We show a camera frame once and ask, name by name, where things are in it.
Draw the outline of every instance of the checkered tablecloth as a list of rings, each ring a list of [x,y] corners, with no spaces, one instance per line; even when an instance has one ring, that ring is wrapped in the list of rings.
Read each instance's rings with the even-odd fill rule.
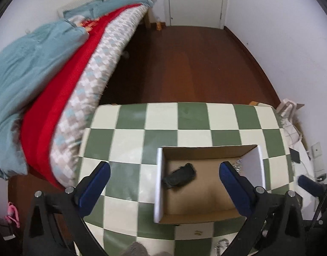
[[[161,146],[259,144],[266,188],[284,194],[294,189],[284,132],[271,107],[213,103],[102,105],[80,147],[77,182],[101,160],[109,161],[111,178],[91,215],[89,229],[110,256],[132,242],[149,254],[215,255],[222,238],[232,241],[244,223],[235,218],[212,223],[161,225],[153,222],[156,152]]]

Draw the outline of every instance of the cardboard box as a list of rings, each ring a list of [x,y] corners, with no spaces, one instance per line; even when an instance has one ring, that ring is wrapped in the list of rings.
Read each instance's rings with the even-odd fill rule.
[[[240,216],[219,179],[219,165],[242,160],[241,175],[265,188],[259,145],[158,148],[154,222],[161,224],[204,223]],[[196,178],[181,188],[164,189],[161,179],[191,163]]]

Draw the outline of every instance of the door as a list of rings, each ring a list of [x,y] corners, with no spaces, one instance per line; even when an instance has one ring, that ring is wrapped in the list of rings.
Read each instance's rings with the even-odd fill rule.
[[[172,26],[219,28],[223,0],[169,0]]]

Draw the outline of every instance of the blue blanket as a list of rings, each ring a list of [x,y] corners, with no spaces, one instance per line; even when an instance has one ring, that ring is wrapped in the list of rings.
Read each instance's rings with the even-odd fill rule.
[[[66,20],[43,25],[0,53],[0,177],[27,174],[19,141],[22,113],[88,39]]]
[[[148,7],[153,6],[151,0],[95,0],[80,7],[63,12],[64,18],[69,19],[75,15],[82,15],[88,19],[95,19],[113,12],[114,10],[133,4],[143,4]]]

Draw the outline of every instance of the red blanket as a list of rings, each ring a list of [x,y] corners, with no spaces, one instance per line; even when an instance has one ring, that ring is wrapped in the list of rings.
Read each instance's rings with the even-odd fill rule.
[[[49,163],[52,136],[59,118],[93,52],[104,33],[105,27],[129,5],[117,9],[99,20],[83,24],[88,27],[89,39],[51,80],[26,112],[20,130],[21,145],[28,165],[48,182],[63,188],[55,179]]]

